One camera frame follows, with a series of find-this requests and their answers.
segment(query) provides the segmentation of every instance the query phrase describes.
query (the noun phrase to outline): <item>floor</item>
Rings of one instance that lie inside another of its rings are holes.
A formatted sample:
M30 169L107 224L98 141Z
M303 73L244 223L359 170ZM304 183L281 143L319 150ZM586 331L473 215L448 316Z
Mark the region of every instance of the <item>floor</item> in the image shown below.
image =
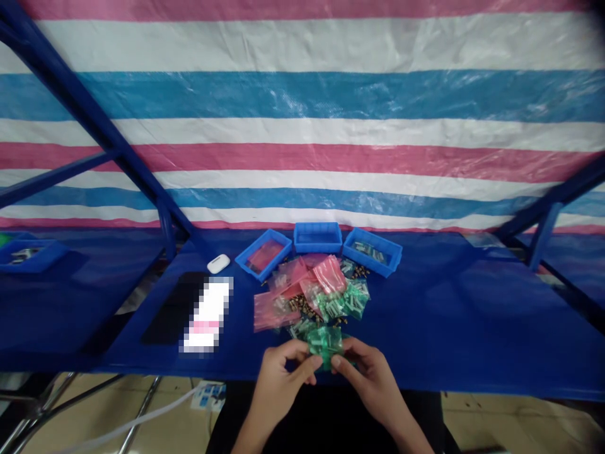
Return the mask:
M80 375L60 402L103 382L111 375ZM134 419L153 377L127 376L59 414L27 444L25 454L47 454L99 437ZM192 389L199 379L165 377L148 412L168 405ZM446 425L463 451L502 446L513 454L597 452L601 436L585 413L531 397L443 393ZM200 454L217 414L210 421L189 401L140 426L131 454ZM90 452L114 454L125 435Z

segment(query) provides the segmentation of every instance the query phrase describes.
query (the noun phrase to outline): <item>small blue storage bin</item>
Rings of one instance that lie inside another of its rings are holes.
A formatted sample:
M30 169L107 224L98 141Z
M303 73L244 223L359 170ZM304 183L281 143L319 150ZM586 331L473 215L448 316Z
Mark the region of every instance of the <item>small blue storage bin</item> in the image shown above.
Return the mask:
M273 260L271 260L271 263L269 263L264 270L257 274L246 266L246 262L248 261L248 257L250 255L259 250L260 247L269 240L275 240L278 243L283 244L284 248L279 252L279 254L277 254L277 256L275 256ZM235 258L235 262L239 266L241 266L245 272L250 273L260 282L265 282L269 277L269 274L275 269L275 267L277 267L277 264L279 264L284 259L284 257L290 253L291 250L292 240L290 238L287 238L286 236L282 235L279 232L276 232L275 230L269 229L264 232L259 239L257 239L254 243L244 249L244 252L242 252Z
M21 249L41 248L23 263L11 265L13 252ZM57 240L13 240L0 248L0 271L7 273L38 273L63 257L69 248Z
M338 223L296 223L294 248L296 253L340 252L342 232Z
M362 252L353 248L354 242L368 243L374 249L382 252L387 258L387 264L382 264L378 260L366 255ZM401 261L401 253L403 248L396 243L385 240L383 237L370 233L360 228L354 228L349 233L345 244L342 247L342 255L352 259L364 267L376 271L378 274L384 277L389 277L393 271L399 266Z

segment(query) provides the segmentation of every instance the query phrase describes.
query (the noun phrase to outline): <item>white cable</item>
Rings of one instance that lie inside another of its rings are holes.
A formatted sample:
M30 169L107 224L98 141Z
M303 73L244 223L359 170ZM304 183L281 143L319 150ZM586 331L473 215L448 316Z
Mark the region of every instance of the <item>white cable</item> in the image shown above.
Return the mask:
M200 381L200 383L195 388L193 388L191 391L187 392L185 395L181 396L179 399L174 401L172 404L168 404L165 407L162 407L157 410L153 410L151 413L147 413L146 415L133 419L132 421L127 422L123 426L120 426L117 429L114 429L113 431L109 432L108 434L100 436L99 438L85 441L84 443L81 443L76 446L72 446L71 448L67 448L62 451L55 451L52 454L72 454L72 453L75 453L78 451L90 451L92 449L95 449L96 447L101 446L102 444L106 443L107 441L111 440L112 438L115 438L118 435L130 430L134 426L137 426L144 422L150 421L151 419L154 419L154 418L178 407L180 404L182 404L184 401L186 401L189 397L191 397L196 391L204 389L207 386L207 385L201 386L202 383L203 382Z

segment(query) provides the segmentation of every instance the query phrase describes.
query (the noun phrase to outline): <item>dark clothing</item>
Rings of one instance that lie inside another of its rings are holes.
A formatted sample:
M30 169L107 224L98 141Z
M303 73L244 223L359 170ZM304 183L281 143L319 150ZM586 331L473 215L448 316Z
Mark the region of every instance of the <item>dark clothing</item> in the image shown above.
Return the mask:
M227 383L227 399L219 415L207 454L231 452L250 408L254 383ZM436 453L444 449L440 393L402 391L410 412ZM367 412L351 386L303 385L290 413L281 421L264 453L396 453L395 442Z

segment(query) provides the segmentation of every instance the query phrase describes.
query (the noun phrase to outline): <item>pink plastic bag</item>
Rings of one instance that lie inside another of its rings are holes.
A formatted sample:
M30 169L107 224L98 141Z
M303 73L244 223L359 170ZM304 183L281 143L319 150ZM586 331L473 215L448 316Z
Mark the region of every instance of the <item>pink plastic bag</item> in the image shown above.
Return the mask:
M342 293L347 289L345 275L342 274L338 260L333 255L329 255L327 259L313 268L313 272L326 294Z
M322 263L325 259L328 258L328 254L320 254L320 253L311 253L303 255L302 259L304 264L307 265L308 269L313 269L320 263Z
M287 300L291 300L296 295L300 295L301 293L303 293L303 288L301 287L301 282L305 279L306 280L315 280L315 275L313 274L313 271L307 271L307 273L304 275L304 277L299 282L292 284L290 287L288 287L286 290L284 290L282 292L282 296Z
M254 332L292 325L301 319L301 312L281 295L271 292L254 295Z
M271 260L277 257L284 245L275 240L269 240L248 257L247 266L255 272L261 272Z
M304 279L307 274L306 265L300 257L297 257L291 262L279 265L277 272L267 279L267 284L271 292L282 293L301 279Z
M318 307L317 295L320 293L324 293L323 289L320 286L320 283L315 278L313 273L310 273L310 279L303 279L300 282L300 286L302 289L302 293L304 294L305 300L307 300L307 304L311 309L315 311L316 314L321 316L320 308Z

